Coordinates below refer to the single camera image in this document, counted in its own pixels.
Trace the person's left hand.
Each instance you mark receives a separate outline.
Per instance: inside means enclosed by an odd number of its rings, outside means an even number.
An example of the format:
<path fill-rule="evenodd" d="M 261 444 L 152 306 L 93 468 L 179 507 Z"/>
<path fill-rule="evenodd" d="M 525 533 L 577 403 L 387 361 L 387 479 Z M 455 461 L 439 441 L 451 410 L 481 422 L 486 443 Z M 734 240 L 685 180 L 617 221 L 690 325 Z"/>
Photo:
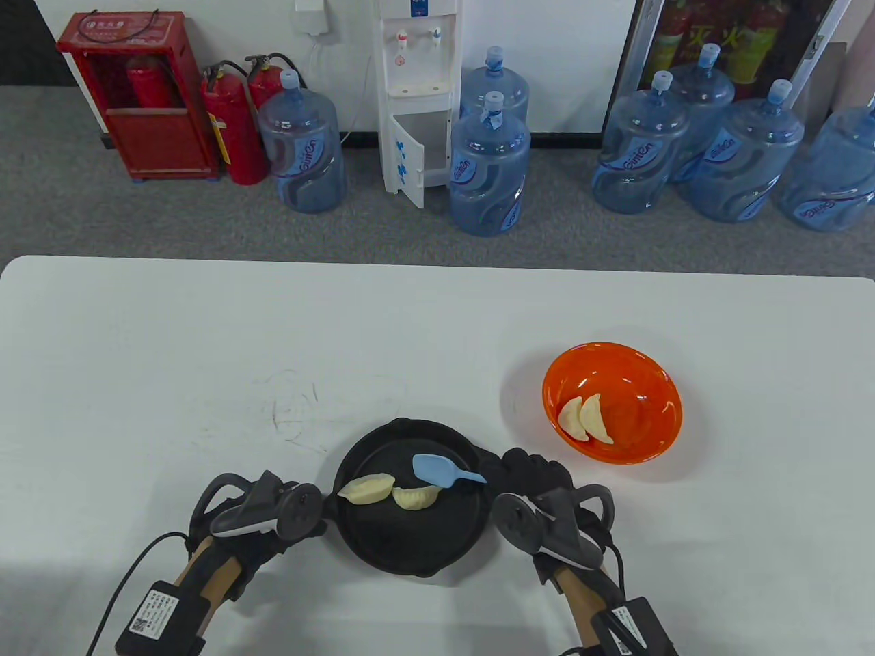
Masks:
<path fill-rule="evenodd" d="M 260 567 L 294 544 L 326 532 L 325 498 L 312 483 L 284 482 L 266 469 L 257 481 L 221 473 L 201 493 L 189 521 L 189 560 L 203 543 L 207 563 L 219 568 L 234 558 L 241 567 L 223 597 L 235 602 Z"/>

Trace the person's right hand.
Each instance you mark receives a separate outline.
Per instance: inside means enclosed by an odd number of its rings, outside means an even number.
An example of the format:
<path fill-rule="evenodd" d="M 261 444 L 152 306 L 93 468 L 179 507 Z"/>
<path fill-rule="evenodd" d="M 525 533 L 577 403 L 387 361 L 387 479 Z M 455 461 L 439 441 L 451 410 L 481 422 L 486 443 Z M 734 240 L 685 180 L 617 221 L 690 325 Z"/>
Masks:
<path fill-rule="evenodd" d="M 623 599 L 623 582 L 602 569 L 604 553 L 616 550 L 610 534 L 615 501 L 608 488 L 577 488 L 565 466 L 521 448 L 485 456 L 479 474 L 494 524 L 516 549 L 531 555 L 541 584 L 552 582 L 560 590 L 559 573 L 571 571 L 606 602 Z"/>

